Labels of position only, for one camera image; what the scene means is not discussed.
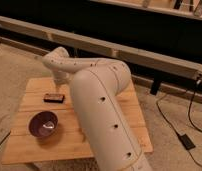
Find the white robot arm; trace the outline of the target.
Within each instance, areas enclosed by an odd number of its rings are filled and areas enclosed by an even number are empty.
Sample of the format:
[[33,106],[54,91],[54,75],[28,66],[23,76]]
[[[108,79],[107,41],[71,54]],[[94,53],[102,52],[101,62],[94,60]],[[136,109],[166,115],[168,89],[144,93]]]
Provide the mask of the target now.
[[80,126],[101,171],[153,171],[116,96],[128,87],[126,63],[107,58],[71,58],[58,47],[42,58],[56,85],[69,84]]

